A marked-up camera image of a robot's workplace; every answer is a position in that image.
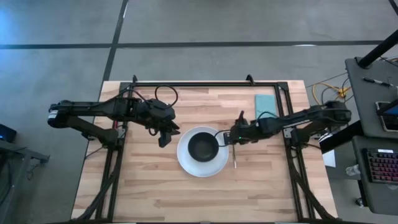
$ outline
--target wooden tabletop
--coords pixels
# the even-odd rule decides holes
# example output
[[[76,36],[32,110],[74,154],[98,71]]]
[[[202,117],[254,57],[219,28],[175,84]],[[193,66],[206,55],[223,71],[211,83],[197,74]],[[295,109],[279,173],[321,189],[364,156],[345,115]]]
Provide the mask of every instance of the wooden tabletop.
[[[287,81],[294,111],[309,107],[303,81]],[[104,82],[100,101],[118,94],[120,82]],[[296,221],[292,186],[281,134],[257,144],[237,145],[237,169],[231,147],[228,163],[218,174],[199,178],[186,173],[177,160],[182,134],[197,126],[229,129],[241,110],[245,118],[255,118],[254,95],[274,95],[272,87],[178,87],[173,107],[181,134],[172,136],[165,148],[144,127],[129,123],[114,222],[289,222]],[[154,98],[154,88],[135,88],[145,98]],[[159,99],[171,103],[172,90],[161,88]],[[110,128],[108,118],[95,124]],[[91,142],[90,153],[101,147]],[[308,147],[303,151],[310,188],[320,203],[336,216],[322,154]],[[84,163],[72,218],[78,217],[98,193],[106,150],[93,154]],[[305,200],[300,194],[302,207]]]

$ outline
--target keyboard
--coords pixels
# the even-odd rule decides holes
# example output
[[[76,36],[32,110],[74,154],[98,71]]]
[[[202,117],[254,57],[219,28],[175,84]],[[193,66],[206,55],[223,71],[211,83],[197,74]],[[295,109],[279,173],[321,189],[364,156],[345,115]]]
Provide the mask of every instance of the keyboard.
[[[398,184],[398,151],[366,149],[371,182]]]

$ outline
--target white bowl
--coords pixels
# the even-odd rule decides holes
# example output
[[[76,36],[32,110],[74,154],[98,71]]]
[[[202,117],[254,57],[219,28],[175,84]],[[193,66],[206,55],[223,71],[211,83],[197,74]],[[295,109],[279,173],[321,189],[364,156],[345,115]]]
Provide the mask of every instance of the white bowl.
[[[188,152],[188,143],[194,135],[202,132],[215,135],[218,130],[210,127],[195,127],[187,131],[178,142],[177,158],[182,168],[189,174],[195,177],[210,177],[223,169],[228,161],[229,150],[228,146],[220,147],[216,157],[208,162],[194,160]],[[223,133],[217,134],[216,139],[220,146],[224,145]]]

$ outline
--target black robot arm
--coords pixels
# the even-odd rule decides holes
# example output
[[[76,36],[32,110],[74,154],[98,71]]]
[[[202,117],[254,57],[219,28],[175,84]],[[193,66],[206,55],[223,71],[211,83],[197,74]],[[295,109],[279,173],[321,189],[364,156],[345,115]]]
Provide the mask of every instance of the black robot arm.
[[[246,144],[270,138],[283,129],[309,123],[304,128],[290,130],[292,146],[299,146],[309,141],[310,136],[324,130],[347,124],[351,120],[351,111],[340,101],[328,101],[324,105],[311,106],[281,118],[258,118],[250,122],[243,118],[243,111],[235,120],[229,133],[224,134],[226,144]]]
[[[78,116],[106,116],[113,121],[132,121],[145,126],[152,136],[160,133],[159,146],[165,147],[171,136],[180,134],[173,122],[174,109],[157,99],[123,97],[122,94],[105,102],[71,102],[63,100],[52,104],[48,124],[54,128],[73,128],[85,138],[96,137],[106,145],[117,144],[119,133],[116,129],[103,129]]]

